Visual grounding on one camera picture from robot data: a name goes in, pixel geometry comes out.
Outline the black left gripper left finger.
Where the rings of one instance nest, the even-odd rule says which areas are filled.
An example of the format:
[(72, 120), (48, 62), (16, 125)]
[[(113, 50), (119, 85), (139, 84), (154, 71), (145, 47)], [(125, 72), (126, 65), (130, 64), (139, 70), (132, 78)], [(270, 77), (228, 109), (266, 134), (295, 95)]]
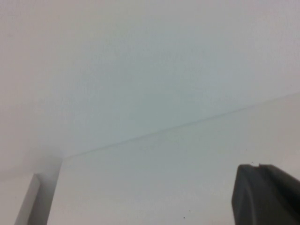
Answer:
[(268, 187), (258, 167), (239, 165), (233, 194), (232, 210), (236, 225), (278, 225), (281, 206)]

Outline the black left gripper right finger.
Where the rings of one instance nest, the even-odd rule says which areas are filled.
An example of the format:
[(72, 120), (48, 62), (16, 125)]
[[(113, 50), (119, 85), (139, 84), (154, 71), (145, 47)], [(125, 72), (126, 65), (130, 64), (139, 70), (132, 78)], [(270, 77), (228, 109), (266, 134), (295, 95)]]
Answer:
[(300, 181), (274, 165), (259, 165), (274, 196), (297, 224), (300, 223)]

